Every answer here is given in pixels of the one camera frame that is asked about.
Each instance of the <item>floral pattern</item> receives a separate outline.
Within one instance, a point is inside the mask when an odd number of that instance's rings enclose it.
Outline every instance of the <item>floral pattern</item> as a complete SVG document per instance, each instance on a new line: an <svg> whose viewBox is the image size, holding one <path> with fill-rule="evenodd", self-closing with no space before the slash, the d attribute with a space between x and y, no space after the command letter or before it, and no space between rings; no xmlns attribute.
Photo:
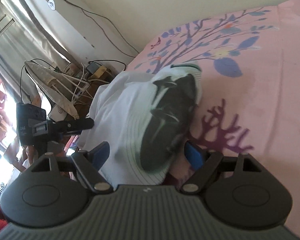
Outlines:
<svg viewBox="0 0 300 240"><path fill-rule="evenodd" d="M228 77L240 77L242 71L236 57L245 50L258 50L259 33L278 28L263 25L270 10L259 8L254 11L243 10L234 14L225 14L211 26L211 18L197 20L176 27L156 38L158 42L150 45L154 50L147 54L147 59L137 64L134 69L148 63L147 73L156 74L162 67L178 60L178 63L199 60L212 60L215 70ZM239 44L232 43L232 38L242 36Z"/></svg>

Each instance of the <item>curtain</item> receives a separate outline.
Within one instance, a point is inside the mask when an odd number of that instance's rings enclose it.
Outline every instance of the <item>curtain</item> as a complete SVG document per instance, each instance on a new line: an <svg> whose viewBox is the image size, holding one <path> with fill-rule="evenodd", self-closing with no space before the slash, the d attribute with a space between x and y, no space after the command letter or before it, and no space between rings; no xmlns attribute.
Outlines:
<svg viewBox="0 0 300 240"><path fill-rule="evenodd" d="M25 60L41 58L49 63L56 62L59 66L65 66L68 62L56 52L28 16L11 0L1 0L0 18L4 14L7 16L0 22L0 30L12 18L15 22L0 37L0 78L5 80L7 92L16 102L20 102L20 75ZM21 91L24 103L30 103L38 96L36 85L25 70L22 73Z"/></svg>

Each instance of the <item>purple coral print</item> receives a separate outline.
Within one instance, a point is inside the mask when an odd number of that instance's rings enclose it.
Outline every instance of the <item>purple coral print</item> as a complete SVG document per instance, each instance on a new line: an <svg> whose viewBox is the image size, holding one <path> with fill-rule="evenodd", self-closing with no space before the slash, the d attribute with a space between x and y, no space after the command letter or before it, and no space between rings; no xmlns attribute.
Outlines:
<svg viewBox="0 0 300 240"><path fill-rule="evenodd" d="M239 115L235 114L231 124L228 128L223 129L222 124L225 117L225 107L226 100L222 99L221 106L214 106L211 109L207 110L211 116L207 117L204 115L201 119L202 122L202 133L198 138L193 137L189 134L189 139L194 143L205 146L207 149L212 149L216 151L223 152L225 149L231 150L236 153L243 153L249 150L253 150L254 147L251 145L243 145L243 140L249 133L249 129L242 129L241 126L237 125L239 120ZM216 128L216 139L214 141L208 141L206 139L206 135L212 129ZM238 136L234 136L234 134L238 131L241 131ZM234 145L229 145L229 141L235 141Z"/></svg>
<svg viewBox="0 0 300 240"><path fill-rule="evenodd" d="M263 8L250 12L243 10L236 15L225 14L213 26L207 26L210 23L208 20L211 18L206 18L170 29L161 35L163 48L149 53L148 59L136 65L134 69L149 62L150 66L155 66L151 71L156 74L162 67L173 64L179 58L182 58L182 62L213 60L215 70L221 75L240 77L242 71L235 58L247 49L259 49L254 45L258 42L258 34L261 31L277 29L272 25L262 24L262 21L267 19L265 15L268 12L270 10L263 10ZM250 22L244 22L247 16L250 16ZM254 25L247 28L246 24L251 23ZM250 34L250 37L243 38L239 45L231 44L232 37L247 34Z"/></svg>

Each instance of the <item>black device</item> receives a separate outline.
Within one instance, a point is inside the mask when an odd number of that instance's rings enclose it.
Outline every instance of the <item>black device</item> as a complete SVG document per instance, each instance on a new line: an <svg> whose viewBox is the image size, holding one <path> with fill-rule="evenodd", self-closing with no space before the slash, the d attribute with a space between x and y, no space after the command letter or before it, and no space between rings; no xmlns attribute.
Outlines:
<svg viewBox="0 0 300 240"><path fill-rule="evenodd" d="M94 124L91 118L53 122L46 119L44 109L31 104L18 103L16 112L20 145L33 145L39 157L48 151L48 142L58 142L65 135L81 134Z"/></svg>
<svg viewBox="0 0 300 240"><path fill-rule="evenodd" d="M250 154L186 147L202 165L180 191L133 185L113 191L98 173L109 156L106 142L64 158L45 154L2 193L10 223L0 240L298 239L283 225L289 192ZM59 171L74 172L78 182ZM223 178L227 171L233 175Z"/></svg>

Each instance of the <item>bed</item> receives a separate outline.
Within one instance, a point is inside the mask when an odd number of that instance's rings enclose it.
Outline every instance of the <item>bed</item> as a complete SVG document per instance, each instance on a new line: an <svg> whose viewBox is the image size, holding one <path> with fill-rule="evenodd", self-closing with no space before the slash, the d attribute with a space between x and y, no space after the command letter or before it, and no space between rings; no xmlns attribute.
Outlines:
<svg viewBox="0 0 300 240"><path fill-rule="evenodd" d="M300 237L300 0L171 28L127 71L183 62L202 70L188 138L226 155L251 153L291 192L286 225ZM182 181L188 170L181 150L170 173Z"/></svg>

